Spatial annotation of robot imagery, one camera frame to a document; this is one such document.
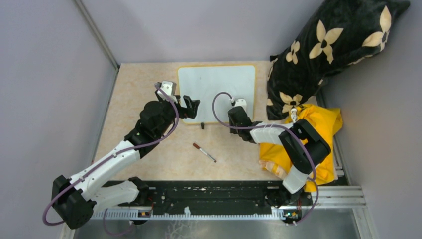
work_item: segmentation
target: metal floor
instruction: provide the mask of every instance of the metal floor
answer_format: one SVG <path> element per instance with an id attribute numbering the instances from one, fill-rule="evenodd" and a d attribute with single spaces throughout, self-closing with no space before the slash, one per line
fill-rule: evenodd
<path id="1" fill-rule="evenodd" d="M 107 221 L 109 231 L 127 229 L 128 221 Z M 101 220 L 78 229 L 75 239 L 114 239 Z M 129 239 L 358 239 L 352 210 L 314 210 L 297 227 L 277 221 L 149 221 L 123 238 Z"/>

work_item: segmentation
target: marker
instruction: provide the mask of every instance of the marker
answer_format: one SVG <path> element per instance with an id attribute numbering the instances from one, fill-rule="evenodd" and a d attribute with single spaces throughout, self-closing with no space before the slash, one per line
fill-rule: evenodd
<path id="1" fill-rule="evenodd" d="M 217 160 L 215 158 L 213 158 L 211 155 L 209 155 L 207 152 L 205 152 L 205 150 L 203 150 L 201 147 L 199 147 L 199 145 L 194 143 L 193 146 L 195 148 L 199 149 L 199 151 L 201 151 L 203 154 L 205 154 L 208 158 L 212 159 L 214 161 L 214 163 L 217 163 Z"/>

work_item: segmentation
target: whiteboard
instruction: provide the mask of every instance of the whiteboard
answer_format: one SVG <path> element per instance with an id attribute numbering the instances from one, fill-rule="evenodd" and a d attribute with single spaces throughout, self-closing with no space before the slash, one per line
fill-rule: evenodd
<path id="1" fill-rule="evenodd" d="M 255 95 L 255 66 L 198 66 L 181 67 L 178 70 L 181 96 L 201 100 L 195 119 L 183 119 L 184 123 L 218 122 L 212 113 L 212 101 L 220 92 L 228 92 L 247 102 L 247 114 L 253 118 Z M 232 108 L 230 98 L 221 95 L 215 102 L 215 111 L 223 122 L 228 122 L 227 112 Z"/>

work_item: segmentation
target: beige tabletop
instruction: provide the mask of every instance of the beige tabletop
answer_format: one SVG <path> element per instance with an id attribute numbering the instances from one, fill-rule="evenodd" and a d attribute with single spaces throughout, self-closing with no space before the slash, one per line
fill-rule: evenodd
<path id="1" fill-rule="evenodd" d="M 95 161 L 110 152 L 129 133 L 144 105 L 157 100 L 154 84 L 177 82 L 181 66 L 251 64 L 256 68 L 254 121 L 266 120 L 266 82 L 271 63 L 252 62 L 178 62 L 122 64 L 111 98 Z M 316 104 L 315 98 L 310 102 Z M 217 159 L 213 163 L 192 146 L 196 142 Z M 174 133 L 152 152 L 118 173 L 114 179 L 137 176 L 142 180 L 278 180 L 258 164 L 259 146 L 244 142 L 219 124 L 186 125 L 182 120 Z"/>

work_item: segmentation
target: cable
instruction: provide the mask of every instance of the cable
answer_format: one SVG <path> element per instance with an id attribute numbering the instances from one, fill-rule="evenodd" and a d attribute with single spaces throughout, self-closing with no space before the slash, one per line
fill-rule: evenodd
<path id="1" fill-rule="evenodd" d="M 107 226 L 106 226 L 106 214 L 107 214 L 107 210 L 108 209 L 105 209 L 104 210 L 104 215 L 103 215 L 103 228 L 104 228 L 105 233 L 107 233 L 108 235 L 113 236 L 113 237 L 121 237 L 121 236 L 124 236 L 124 235 L 128 234 L 129 232 L 133 231 L 133 229 L 135 228 L 135 224 L 130 221 L 129 228 L 127 230 L 125 230 L 124 232 L 121 232 L 121 233 L 112 233 L 112 232 L 110 232 L 107 229 Z"/>
<path id="2" fill-rule="evenodd" d="M 247 129 L 256 129 L 256 128 L 266 128 L 267 126 L 266 125 L 262 125 L 262 126 L 251 126 L 251 127 L 237 127 L 237 126 L 231 126 L 231 125 L 228 125 L 228 124 L 226 124 L 226 123 L 224 123 L 224 122 L 222 122 L 219 118 L 218 118 L 218 116 L 217 116 L 217 114 L 216 114 L 216 112 L 215 112 L 215 101 L 217 100 L 217 98 L 220 96 L 220 95 L 228 95 L 229 97 L 230 97 L 230 100 L 232 100 L 233 101 L 233 97 L 231 96 L 231 94 L 230 93 L 228 93 L 228 92 L 220 92 L 220 93 L 218 93 L 215 97 L 214 97 L 214 100 L 212 101 L 212 113 L 214 114 L 214 117 L 215 117 L 215 119 L 220 123 L 220 124 L 222 124 L 223 126 L 225 126 L 225 127 L 227 127 L 227 128 L 232 128 L 232 129 L 236 129 L 236 130 L 247 130 Z M 302 222 L 304 219 L 306 219 L 307 217 L 308 217 L 308 215 L 312 212 L 312 210 L 315 208 L 315 206 L 317 205 L 317 201 L 318 201 L 318 198 L 319 198 L 319 189 L 318 189 L 318 184 L 315 182 L 315 180 L 317 179 L 317 171 L 316 171 L 316 169 L 315 169 L 315 164 L 314 164 L 314 162 L 312 161 L 312 158 L 311 158 L 311 155 L 309 155 L 309 152 L 308 152 L 308 150 L 305 148 L 305 146 L 302 144 L 302 142 L 300 141 L 300 139 L 290 130 L 290 129 L 288 129 L 288 128 L 286 128 L 286 127 L 284 127 L 284 126 L 282 126 L 282 125 L 278 125 L 278 124 L 274 124 L 274 125 L 271 125 L 271 127 L 277 127 L 277 128 L 282 128 L 283 130 L 285 130 L 288 134 L 290 134 L 290 136 L 296 141 L 296 142 L 298 142 L 299 143 L 299 146 L 301 147 L 301 149 L 304 151 L 304 153 L 305 153 L 305 156 L 306 156 L 306 158 L 307 158 L 307 160 L 309 161 L 309 164 L 311 165 L 311 168 L 312 168 L 312 173 L 313 173 L 313 176 L 312 176 L 312 178 L 309 178 L 308 177 L 308 180 L 309 181 L 311 181 L 311 182 L 313 182 L 314 184 L 315 184 L 315 187 L 316 187 L 316 198 L 315 198 L 315 200 L 314 200 L 314 203 L 312 204 L 312 206 L 311 206 L 311 208 L 309 209 L 309 211 L 306 213 L 306 215 L 304 215 L 303 217 L 302 217 L 302 219 L 300 219 L 298 222 L 294 222 L 293 224 L 289 224 L 289 225 L 294 225 L 294 226 L 296 226 L 298 223 L 300 223 L 300 222 Z"/>
<path id="3" fill-rule="evenodd" d="M 177 125 L 179 124 L 179 112 L 177 111 L 177 107 L 173 101 L 172 98 L 170 98 L 162 89 L 160 89 L 160 86 L 158 84 L 154 85 L 155 88 L 157 88 L 158 91 L 160 91 L 165 97 L 166 99 L 170 102 L 171 106 L 173 107 L 175 113 L 176 113 L 176 122 L 174 123 L 173 127 L 171 128 L 171 130 L 162 138 L 151 142 L 151 143 L 146 143 L 146 144 L 142 144 L 142 145 L 138 145 L 138 146 L 134 146 L 134 147 L 129 147 L 129 148 L 125 148 L 122 149 L 118 152 L 116 152 L 116 155 L 120 155 L 124 152 L 133 150 L 133 149 L 140 149 L 140 148 L 145 148 L 145 147 L 149 147 L 155 144 L 158 144 L 159 142 L 165 140 L 168 136 L 170 136 L 174 130 L 176 129 Z M 82 178 L 79 178 L 78 180 L 76 180 L 74 183 L 72 183 L 71 185 L 69 185 L 67 188 L 65 188 L 63 191 L 61 191 L 59 194 L 57 194 L 52 200 L 51 202 L 47 205 L 47 207 L 44 209 L 44 212 L 42 214 L 42 221 L 45 225 L 47 226 L 56 226 L 56 225 L 60 225 L 62 223 L 64 223 L 64 221 L 60 221 L 60 222 L 56 222 L 56 223 L 51 223 L 49 221 L 47 221 L 47 213 L 48 210 L 53 206 L 53 204 L 61 197 L 63 196 L 63 194 L 67 193 L 71 188 L 75 187 L 78 183 L 82 182 L 85 178 L 87 178 L 91 173 L 93 173 L 95 170 L 97 170 L 99 167 L 101 167 L 102 165 L 104 165 L 105 163 L 107 163 L 108 161 L 110 161 L 112 158 L 114 158 L 114 155 L 110 155 L 109 157 L 107 157 L 105 160 L 103 160 L 101 163 L 97 164 L 95 167 L 93 167 L 91 170 L 89 170 L 88 172 L 86 172 L 86 174 L 84 174 L 82 176 Z"/>

